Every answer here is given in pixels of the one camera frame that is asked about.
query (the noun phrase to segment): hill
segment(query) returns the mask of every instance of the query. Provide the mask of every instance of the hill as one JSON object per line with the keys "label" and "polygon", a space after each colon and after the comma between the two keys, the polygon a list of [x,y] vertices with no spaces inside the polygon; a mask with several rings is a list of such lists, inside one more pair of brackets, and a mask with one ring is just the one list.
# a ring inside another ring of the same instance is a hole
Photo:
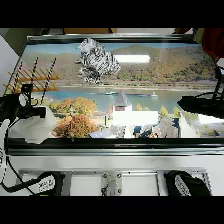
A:
{"label": "hill", "polygon": [[[152,83],[193,82],[215,80],[214,63],[204,53],[201,46],[182,48],[151,48],[130,46],[112,51],[114,55],[140,54],[149,55],[149,64],[121,63],[121,70],[116,75],[107,75],[103,80],[147,81]],[[33,62],[39,57],[38,68],[50,68],[51,61],[57,58],[55,70],[60,77],[70,84],[81,81],[78,74],[81,67],[75,64],[79,54],[43,54],[24,52],[22,59],[32,69]]]}

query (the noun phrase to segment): crumpled foil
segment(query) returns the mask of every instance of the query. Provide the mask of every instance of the crumpled foil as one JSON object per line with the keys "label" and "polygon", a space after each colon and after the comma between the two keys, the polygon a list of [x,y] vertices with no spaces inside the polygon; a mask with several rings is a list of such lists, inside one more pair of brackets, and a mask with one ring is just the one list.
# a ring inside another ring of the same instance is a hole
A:
{"label": "crumpled foil", "polygon": [[79,46],[81,50],[79,70],[84,81],[99,83],[103,75],[116,74],[121,69],[118,61],[111,52],[99,42],[87,38]]}

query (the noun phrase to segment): sky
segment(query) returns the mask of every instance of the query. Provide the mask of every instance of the sky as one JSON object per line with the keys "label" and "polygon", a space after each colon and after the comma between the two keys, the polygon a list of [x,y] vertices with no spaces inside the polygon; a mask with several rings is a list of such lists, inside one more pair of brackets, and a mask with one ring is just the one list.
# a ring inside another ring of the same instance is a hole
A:
{"label": "sky", "polygon": [[[41,52],[45,54],[80,54],[80,49],[78,48],[79,45],[79,43],[27,45],[25,52]],[[200,44],[186,43],[103,43],[103,45],[107,51],[113,51],[118,48],[125,48],[130,46],[147,46],[152,48],[180,48],[187,46],[200,46]]]}

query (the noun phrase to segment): black border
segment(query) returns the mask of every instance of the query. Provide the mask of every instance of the black border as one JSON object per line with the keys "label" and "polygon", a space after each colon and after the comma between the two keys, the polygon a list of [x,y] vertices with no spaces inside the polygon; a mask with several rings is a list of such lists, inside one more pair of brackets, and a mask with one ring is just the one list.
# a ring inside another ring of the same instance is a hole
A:
{"label": "black border", "polygon": [[[58,36],[34,36],[27,37],[27,45],[34,44],[66,44],[80,43],[84,38],[91,37],[102,43],[111,42],[150,42],[150,43],[189,43],[197,44],[193,40],[192,35],[149,35],[149,34],[91,34],[91,35],[58,35]],[[16,155],[16,150],[35,149],[41,150],[40,154],[45,149],[53,149],[55,152],[62,149],[91,149],[90,153],[98,152],[97,149],[112,150],[130,149],[129,152],[135,149],[178,149],[182,148],[183,152],[186,148],[220,148],[224,147],[223,138],[173,138],[173,139],[71,139],[66,138],[50,138],[42,144],[28,144],[24,139],[9,139],[9,154]]]}

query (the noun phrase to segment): river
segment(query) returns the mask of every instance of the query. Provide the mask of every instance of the river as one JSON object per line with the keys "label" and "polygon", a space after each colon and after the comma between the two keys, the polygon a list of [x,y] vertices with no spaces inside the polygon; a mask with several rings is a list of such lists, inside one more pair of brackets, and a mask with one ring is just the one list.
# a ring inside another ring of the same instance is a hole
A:
{"label": "river", "polygon": [[[163,105],[168,109],[169,113],[173,113],[173,108],[175,106],[178,107],[177,101],[179,101],[182,96],[199,94],[197,91],[64,87],[57,92],[47,92],[46,96],[54,100],[65,100],[67,98],[77,97],[92,99],[96,101],[98,110],[106,112],[108,108],[116,102],[118,97],[117,95],[106,95],[105,92],[109,91],[124,91],[128,100],[132,103],[133,110],[135,110],[136,105],[140,103],[142,107],[148,107],[150,110],[157,111],[159,111]],[[150,96],[153,92],[155,92],[158,97]]]}

